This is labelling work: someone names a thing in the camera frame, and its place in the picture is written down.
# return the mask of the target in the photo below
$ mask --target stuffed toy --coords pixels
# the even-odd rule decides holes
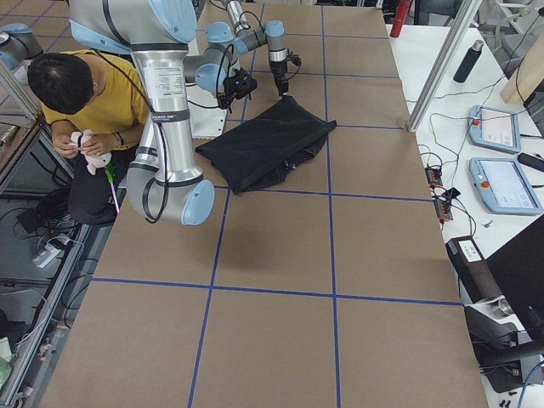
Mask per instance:
[[[85,142],[87,142],[92,137],[93,137],[93,131],[89,129],[85,129],[83,133],[73,132],[70,136],[70,139],[78,148],[80,148]],[[102,156],[91,156],[91,155],[85,154],[85,152],[82,151],[82,154],[85,156],[85,159],[87,160],[87,170],[92,175],[96,174],[97,168],[106,167],[111,160],[111,153],[106,153],[105,155],[102,155]]]

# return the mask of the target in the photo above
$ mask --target person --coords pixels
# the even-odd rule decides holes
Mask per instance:
[[[28,84],[51,125],[54,149],[75,159],[68,212],[82,224],[112,224],[116,209],[105,170],[100,168],[92,175],[79,153],[111,153],[114,185],[118,186],[134,160],[149,114],[144,97],[135,88],[144,92],[138,73],[129,61],[115,55],[79,50],[35,58],[28,67]],[[93,137],[78,149],[71,134],[85,129]]]

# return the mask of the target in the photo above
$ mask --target black pants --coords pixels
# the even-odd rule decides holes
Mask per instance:
[[[115,169],[114,185],[125,177],[128,165],[134,160],[138,146],[127,150],[113,150],[111,163]],[[111,225],[116,219],[116,208],[111,199],[111,187],[105,170],[99,168],[92,175],[87,170],[87,160],[77,155],[74,180],[68,198],[68,211],[81,224]]]

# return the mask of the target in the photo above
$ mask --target white table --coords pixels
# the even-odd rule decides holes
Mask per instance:
[[[399,70],[399,77],[403,83],[403,90],[407,101],[416,101],[418,98],[448,30],[449,28],[447,27],[405,25],[398,38],[390,38],[391,47]],[[439,86],[436,96],[479,91],[486,86],[494,84],[501,78],[502,71],[499,65],[496,63],[491,51],[485,47],[468,79],[464,83],[453,81],[453,75],[464,54],[477,39],[482,39],[479,32],[476,29],[469,29],[450,63],[450,67]],[[433,132],[429,126],[433,113],[464,118],[468,116],[470,108],[474,105],[486,105],[514,112],[523,111],[524,107],[522,105],[509,105],[502,101],[500,92],[506,83],[507,79],[502,78],[494,88],[487,88],[479,93],[465,93],[456,96],[447,96],[443,99],[434,99],[422,124],[416,131],[420,151],[425,152],[430,149],[433,153],[439,155],[443,162],[455,160],[453,153],[435,143]],[[413,102],[408,102],[410,111],[413,109],[413,106]],[[521,133],[540,135],[526,112],[519,114],[518,119]],[[473,187],[468,172],[468,160],[475,156],[505,158],[515,156],[475,146],[468,139],[464,140],[463,143],[463,139],[467,133],[467,119],[453,120],[442,116],[433,116],[432,121],[436,140],[441,145],[445,145],[453,151],[459,152],[460,150],[459,166],[455,176],[455,165],[447,164],[443,168],[442,179],[446,188],[449,189],[451,186],[454,186],[461,192],[459,200],[464,204],[477,224],[474,240],[477,242],[484,256],[489,257],[524,227],[533,222],[535,217],[490,213]],[[542,140],[522,139],[521,145],[522,151],[528,154],[541,152],[544,155],[544,142]],[[430,155],[422,157],[424,165],[427,164],[428,160],[430,164],[438,164],[438,161]],[[528,167],[523,167],[523,169],[532,184],[544,184],[544,173]],[[535,192],[539,199],[544,202],[544,189],[535,190]],[[452,209],[452,214],[453,221],[445,223],[442,231],[444,242],[453,237],[469,235],[470,228],[467,215],[455,208]],[[485,310],[486,306],[478,305],[476,308],[482,311]],[[507,393],[497,394],[493,391],[485,376],[482,376],[482,382],[490,407],[497,407],[502,400],[512,400],[510,408],[517,407],[519,392],[514,396],[509,396]],[[522,408],[542,408],[543,406],[544,386],[529,387],[525,393]]]

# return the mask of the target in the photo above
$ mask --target screen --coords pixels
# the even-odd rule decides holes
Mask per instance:
[[[534,329],[528,334],[544,338],[544,216],[488,257],[487,264],[525,329]]]
[[[513,146],[512,115],[497,110],[482,109],[482,139],[499,145]]]
[[[480,162],[497,205],[504,208],[536,208],[527,186],[510,161]]]

